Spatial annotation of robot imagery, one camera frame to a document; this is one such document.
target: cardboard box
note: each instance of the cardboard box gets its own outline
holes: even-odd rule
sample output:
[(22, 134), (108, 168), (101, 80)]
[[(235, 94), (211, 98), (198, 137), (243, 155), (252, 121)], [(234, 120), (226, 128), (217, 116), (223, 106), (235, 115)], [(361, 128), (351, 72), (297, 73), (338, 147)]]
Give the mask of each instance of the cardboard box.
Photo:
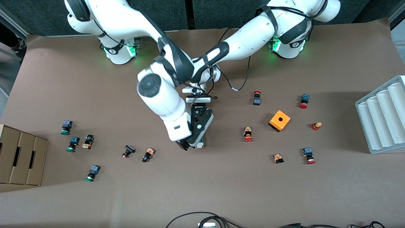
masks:
[(0, 125), (0, 192), (41, 185), (48, 140)]

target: green led light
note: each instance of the green led light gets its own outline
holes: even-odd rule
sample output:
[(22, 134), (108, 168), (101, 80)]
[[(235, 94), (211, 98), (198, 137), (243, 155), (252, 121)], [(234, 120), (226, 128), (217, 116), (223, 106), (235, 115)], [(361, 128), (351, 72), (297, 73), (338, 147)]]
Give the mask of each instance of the green led light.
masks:
[(273, 51), (277, 52), (279, 50), (279, 48), (280, 48), (281, 41), (278, 39), (278, 36), (273, 36), (273, 40), (277, 40), (273, 44)]
[(110, 58), (110, 56), (108, 55), (108, 51), (105, 48), (103, 48), (103, 50), (105, 51), (105, 54), (107, 55), (107, 58)]
[(302, 45), (302, 47), (301, 47), (300, 52), (302, 52), (302, 50), (304, 50), (304, 44), (305, 44), (305, 40), (303, 41), (303, 45)]
[(131, 57), (133, 57), (133, 56), (136, 55), (136, 49), (135, 49), (135, 47), (129, 47), (129, 46), (127, 46), (127, 50), (128, 50), (128, 52), (129, 52), (129, 54), (131, 55)]

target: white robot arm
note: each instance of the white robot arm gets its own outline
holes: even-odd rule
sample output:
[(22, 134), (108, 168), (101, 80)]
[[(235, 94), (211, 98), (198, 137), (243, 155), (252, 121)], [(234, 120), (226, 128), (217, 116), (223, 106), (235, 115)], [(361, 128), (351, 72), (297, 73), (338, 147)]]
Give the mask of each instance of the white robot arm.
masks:
[(156, 41), (161, 54), (138, 74), (138, 94), (161, 117), (169, 138), (185, 150), (198, 144), (213, 115), (205, 107), (191, 110), (175, 87), (187, 81), (217, 81), (217, 63), (249, 57), (274, 36), (278, 37), (275, 52), (284, 58), (296, 57), (310, 32), (312, 19), (327, 22), (340, 10), (339, 0), (267, 1), (261, 6), (263, 13), (192, 61), (147, 15), (132, 9), (125, 0), (64, 1), (72, 28), (98, 37), (115, 64), (125, 64), (133, 58), (127, 47), (134, 37), (147, 36)]
[(273, 37), (273, 49), (282, 58), (295, 58), (302, 51), (312, 20), (328, 22), (340, 11), (339, 0), (270, 0), (260, 6), (263, 13), (246, 23), (228, 39), (194, 60), (191, 82), (204, 80), (202, 72), (219, 62), (245, 59)]
[[(192, 119), (192, 110), (175, 90), (193, 76), (190, 57), (147, 15), (132, 9), (125, 0), (64, 1), (71, 27), (98, 37), (115, 64), (131, 60), (133, 55), (127, 47), (134, 37), (151, 37), (156, 41), (160, 55), (138, 74), (138, 94), (161, 117), (172, 141), (187, 139), (188, 145), (196, 146), (213, 115), (210, 109), (204, 109), (197, 111)], [(212, 74), (207, 70), (202, 75), (209, 78), (206, 75)], [(218, 80), (219, 77), (212, 75), (212, 78)]]

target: black cable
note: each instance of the black cable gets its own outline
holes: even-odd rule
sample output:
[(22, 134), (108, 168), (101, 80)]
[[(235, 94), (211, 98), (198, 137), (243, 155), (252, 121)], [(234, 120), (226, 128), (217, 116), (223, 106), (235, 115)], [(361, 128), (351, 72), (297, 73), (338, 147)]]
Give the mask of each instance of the black cable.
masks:
[(208, 222), (209, 220), (215, 220), (218, 224), (219, 224), (219, 226), (222, 228), (222, 225), (225, 227), (225, 228), (227, 228), (227, 224), (224, 222), (224, 221), (222, 221), (222, 220), (219, 220), (216, 216), (210, 216), (210, 217), (207, 217), (207, 218), (204, 218), (203, 220), (201, 220), (201, 222), (200, 222), (200, 225), (198, 226), (198, 228), (202, 228), (203, 226), (204, 226), (204, 224), (206, 223), (206, 222)]
[(225, 77), (225, 79), (227, 80), (228, 85), (229, 85), (229, 87), (231, 87), (231, 89), (233, 89), (233, 90), (239, 92), (239, 91), (245, 86), (246, 81), (247, 81), (247, 79), (248, 79), (248, 77), (249, 77), (249, 67), (250, 67), (250, 58), (251, 58), (251, 57), (252, 57), (252, 56), (249, 56), (249, 61), (247, 62), (247, 71), (246, 71), (246, 78), (245, 78), (245, 81), (244, 81), (243, 85), (242, 85), (239, 89), (235, 89), (235, 88), (230, 84), (228, 77), (227, 77), (227, 76), (221, 71), (221, 69), (220, 69), (221, 74)]
[(190, 212), (190, 213), (186, 213), (186, 214), (182, 214), (177, 216), (176, 218), (172, 219), (172, 221), (169, 222), (169, 224), (167, 224), (167, 226), (165, 228), (168, 228), (170, 226), (170, 224), (172, 224), (176, 219), (187, 216), (187, 215), (193, 215), (193, 214), (209, 214), (209, 215), (214, 215), (214, 216), (218, 216), (214, 213), (211, 212), (206, 212), (206, 211), (197, 211), (197, 212)]
[(211, 80), (212, 80), (212, 87), (211, 87), (211, 89), (208, 91), (207, 95), (209, 95), (209, 93), (211, 93), (211, 91), (214, 89), (214, 86), (215, 86), (214, 79), (212, 78)]
[(221, 39), (218, 41), (218, 43), (221, 42), (222, 38), (225, 36), (225, 34), (232, 28), (232, 26), (233, 26), (236, 22), (238, 22), (241, 18), (243, 18), (243, 17), (246, 16), (247, 14), (249, 14), (249, 13), (255, 11), (255, 10), (258, 10), (258, 9), (260, 9), (260, 7), (257, 7), (257, 8), (254, 8), (254, 9), (250, 10), (250, 11), (246, 12), (245, 14), (243, 14), (242, 16), (240, 16), (238, 19), (236, 19), (236, 20), (226, 29), (226, 31), (222, 34)]
[(315, 14), (314, 16), (312, 16), (311, 18), (312, 18), (312, 19), (315, 19), (315, 18), (317, 18), (319, 15), (321, 15), (321, 14), (323, 13), (323, 10), (322, 10), (322, 9), (325, 9), (325, 6), (326, 6), (327, 3), (328, 3), (328, 0), (325, 0), (325, 2), (323, 3), (321, 9), (319, 10), (319, 12), (318, 12), (317, 14)]
[(385, 226), (383, 224), (381, 224), (381, 223), (379, 223), (377, 221), (372, 221), (370, 223), (370, 225), (368, 225), (368, 226), (358, 226), (358, 225), (353, 225), (353, 224), (350, 224), (349, 226), (350, 226), (350, 228), (353, 228), (353, 227), (354, 228), (375, 228), (374, 227), (375, 224), (380, 225), (382, 228), (385, 228)]
[(121, 42), (118, 42), (118, 41), (114, 40), (111, 36), (109, 36), (109, 35), (107, 34), (106, 31), (104, 31), (104, 30), (100, 27), (100, 25), (97, 24), (97, 22), (94, 22), (94, 23), (96, 23), (97, 27), (98, 27), (108, 38), (112, 39), (112, 40), (113, 40), (114, 42), (116, 42), (117, 44), (122, 44), (122, 45), (128, 46), (128, 45), (126, 45), (126, 44), (124, 44), (124, 43), (121, 43)]
[(330, 225), (312, 225), (312, 226), (309, 226), (308, 228), (315, 228), (315, 227), (339, 228), (339, 227), (336, 227), (336, 226), (330, 226)]

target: small red cylinder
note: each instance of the small red cylinder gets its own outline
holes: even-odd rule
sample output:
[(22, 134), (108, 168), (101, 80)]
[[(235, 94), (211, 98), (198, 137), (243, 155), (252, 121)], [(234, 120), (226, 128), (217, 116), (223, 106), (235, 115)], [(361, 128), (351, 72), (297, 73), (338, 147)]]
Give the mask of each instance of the small red cylinder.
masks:
[(308, 107), (308, 105), (305, 104), (305, 103), (301, 103), (301, 104), (300, 104), (300, 108), (302, 108), (302, 109), (306, 109), (307, 107)]
[(322, 123), (321, 123), (321, 122), (317, 122), (317, 123), (314, 123), (314, 124), (312, 125), (312, 129), (313, 129), (314, 131), (319, 130), (319, 128), (321, 128), (321, 127), (322, 127)]

